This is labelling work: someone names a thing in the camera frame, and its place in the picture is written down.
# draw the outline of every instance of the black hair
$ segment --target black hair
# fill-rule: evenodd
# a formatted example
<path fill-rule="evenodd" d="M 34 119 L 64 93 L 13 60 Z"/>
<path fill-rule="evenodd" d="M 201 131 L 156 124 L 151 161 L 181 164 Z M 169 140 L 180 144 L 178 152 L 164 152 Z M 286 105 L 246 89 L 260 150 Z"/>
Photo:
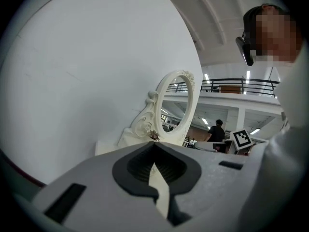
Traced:
<path fill-rule="evenodd" d="M 251 45 L 251 49 L 256 49 L 256 40 L 255 40 L 255 28 L 256 28 L 256 16 L 261 15 L 263 11 L 263 5 L 268 5 L 274 7 L 276 10 L 278 10 L 278 13 L 280 15 L 290 15 L 289 12 L 284 11 L 282 8 L 280 8 L 277 5 L 269 4 L 269 3 L 263 3 L 261 6 L 256 6 L 246 12 L 246 14 L 243 16 L 243 24 L 244 24 L 244 34 L 245 34 L 245 41 L 248 42 Z"/>
<path fill-rule="evenodd" d="M 217 119 L 217 120 L 216 120 L 216 125 L 219 125 L 219 126 L 223 125 L 223 122 L 222 122 L 222 120 L 220 120 L 220 119 Z"/>

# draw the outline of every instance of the white column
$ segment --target white column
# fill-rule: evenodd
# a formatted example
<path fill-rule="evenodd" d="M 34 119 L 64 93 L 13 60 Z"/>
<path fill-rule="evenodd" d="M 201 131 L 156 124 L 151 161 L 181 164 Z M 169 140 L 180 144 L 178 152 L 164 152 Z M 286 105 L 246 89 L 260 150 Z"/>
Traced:
<path fill-rule="evenodd" d="M 227 112 L 225 130 L 235 131 L 238 118 L 238 108 L 230 108 Z"/>
<path fill-rule="evenodd" d="M 245 108 L 239 108 L 238 109 L 238 118 L 237 118 L 237 125 L 236 125 L 236 130 L 240 130 L 243 128 L 243 125 L 245 123 Z"/>
<path fill-rule="evenodd" d="M 223 130 L 225 130 L 226 122 L 223 122 L 223 125 L 221 126 Z"/>

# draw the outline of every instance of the white curved wall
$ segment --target white curved wall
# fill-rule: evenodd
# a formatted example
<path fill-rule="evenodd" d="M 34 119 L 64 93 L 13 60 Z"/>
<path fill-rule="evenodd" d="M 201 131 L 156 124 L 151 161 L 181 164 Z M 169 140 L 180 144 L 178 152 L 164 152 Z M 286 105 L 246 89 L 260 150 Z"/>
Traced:
<path fill-rule="evenodd" d="M 11 18 L 9 25 L 3 32 L 0 41 L 0 63 L 3 63 L 5 55 L 10 48 L 15 37 L 27 21 L 34 15 L 41 7 L 47 4 L 50 0 L 24 0 L 19 8 L 15 11 Z"/>
<path fill-rule="evenodd" d="M 118 143 L 169 72 L 202 71 L 169 0 L 51 0 L 22 28 L 0 75 L 0 147 L 50 183 Z"/>

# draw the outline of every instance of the white decorative scroll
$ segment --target white decorative scroll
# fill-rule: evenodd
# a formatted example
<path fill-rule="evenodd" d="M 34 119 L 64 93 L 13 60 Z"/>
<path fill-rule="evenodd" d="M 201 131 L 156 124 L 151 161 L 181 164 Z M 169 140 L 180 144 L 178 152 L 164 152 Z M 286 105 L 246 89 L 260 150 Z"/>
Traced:
<path fill-rule="evenodd" d="M 161 123 L 161 107 L 166 95 L 166 90 L 170 83 L 175 80 L 176 77 L 181 77 L 188 88 L 188 103 L 185 115 L 180 124 L 170 132 L 165 132 Z M 193 108 L 195 80 L 194 75 L 189 71 L 177 70 L 166 75 L 160 82 L 157 91 L 150 91 L 148 93 L 149 98 L 146 100 L 146 107 L 141 113 L 133 120 L 130 128 L 125 128 L 122 136 L 119 140 L 119 148 L 126 146 L 145 143 L 148 141 L 155 141 L 150 138 L 149 132 L 156 132 L 161 142 L 168 142 L 176 145 L 182 145 L 183 140 L 189 130 L 192 117 L 195 111 L 196 102 Z"/>
<path fill-rule="evenodd" d="M 146 107 L 143 111 L 135 118 L 131 125 L 133 133 L 138 137 L 145 137 L 150 130 L 154 127 L 154 106 L 158 100 L 159 94 L 155 91 L 148 93 L 149 98 L 146 100 Z"/>

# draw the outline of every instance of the ceiling light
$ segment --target ceiling light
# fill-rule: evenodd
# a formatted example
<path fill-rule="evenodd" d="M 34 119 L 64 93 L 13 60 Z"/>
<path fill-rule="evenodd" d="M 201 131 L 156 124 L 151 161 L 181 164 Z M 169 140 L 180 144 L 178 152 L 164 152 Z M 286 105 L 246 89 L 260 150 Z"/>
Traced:
<path fill-rule="evenodd" d="M 206 125 L 208 125 L 206 119 L 202 118 L 202 120 L 204 121 L 204 123 L 205 123 Z"/>
<path fill-rule="evenodd" d="M 207 83 L 210 84 L 211 82 L 209 81 L 209 78 L 208 78 L 208 75 L 207 74 L 204 74 L 206 80 L 207 80 Z"/>
<path fill-rule="evenodd" d="M 242 55 L 243 55 L 243 59 L 245 60 L 245 62 L 246 62 L 246 64 L 247 64 L 247 61 L 246 61 L 246 58 L 245 58 L 244 53 L 242 53 Z"/>
<path fill-rule="evenodd" d="M 253 132 L 250 133 L 250 135 L 253 135 L 255 133 L 257 133 L 260 129 L 255 129 Z"/>
<path fill-rule="evenodd" d="M 250 79 L 250 71 L 247 71 L 247 80 L 246 80 L 246 84 L 249 83 L 249 79 Z"/>
<path fill-rule="evenodd" d="M 168 112 L 164 111 L 163 109 L 161 109 L 164 113 L 169 114 Z"/>

